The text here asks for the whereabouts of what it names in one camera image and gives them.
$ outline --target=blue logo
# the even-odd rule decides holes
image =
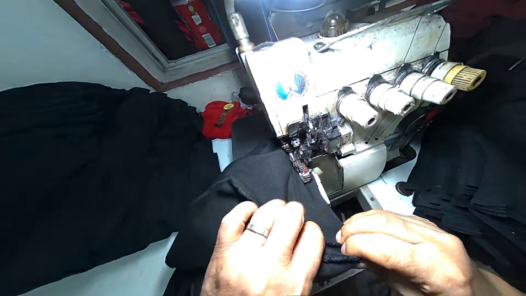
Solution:
[[[276,94],[282,100],[292,96],[303,96],[307,90],[307,78],[301,72],[291,72],[278,80]]]

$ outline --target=white wall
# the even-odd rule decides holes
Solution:
[[[1,0],[0,36],[0,90],[59,81],[147,87],[52,0]]]
[[[196,107],[198,112],[202,112],[210,102],[230,102],[232,92],[239,92],[239,89],[245,86],[250,86],[248,75],[245,70],[238,68],[175,88],[167,94],[188,102],[189,105]]]

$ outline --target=red bag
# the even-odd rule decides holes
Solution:
[[[172,1],[172,6],[190,29],[200,50],[207,50],[223,43],[221,33],[210,19],[206,6],[201,0]]]
[[[214,101],[206,105],[202,113],[203,116],[203,136],[215,139],[229,139],[232,137],[232,123],[237,119],[250,113],[250,110],[243,110],[239,102],[233,102],[234,107],[226,114],[225,120],[221,127],[217,127],[216,123],[223,113],[223,107],[228,102]]]

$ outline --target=ring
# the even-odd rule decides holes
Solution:
[[[249,224],[246,229],[248,231],[250,231],[250,232],[257,233],[257,234],[263,236],[264,238],[268,238],[269,231],[267,229],[265,229],[265,228],[260,228],[260,227],[257,227],[254,224]]]

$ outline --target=stacked black fabric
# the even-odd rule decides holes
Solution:
[[[91,83],[0,93],[0,287],[18,295],[178,231],[219,174],[195,108]]]
[[[509,70],[526,46],[508,41],[520,45],[500,44],[474,59],[488,70],[486,80],[457,95],[431,123],[408,187],[415,190],[415,215],[457,235],[474,259],[526,291],[526,66]],[[503,46],[522,55],[491,54]]]

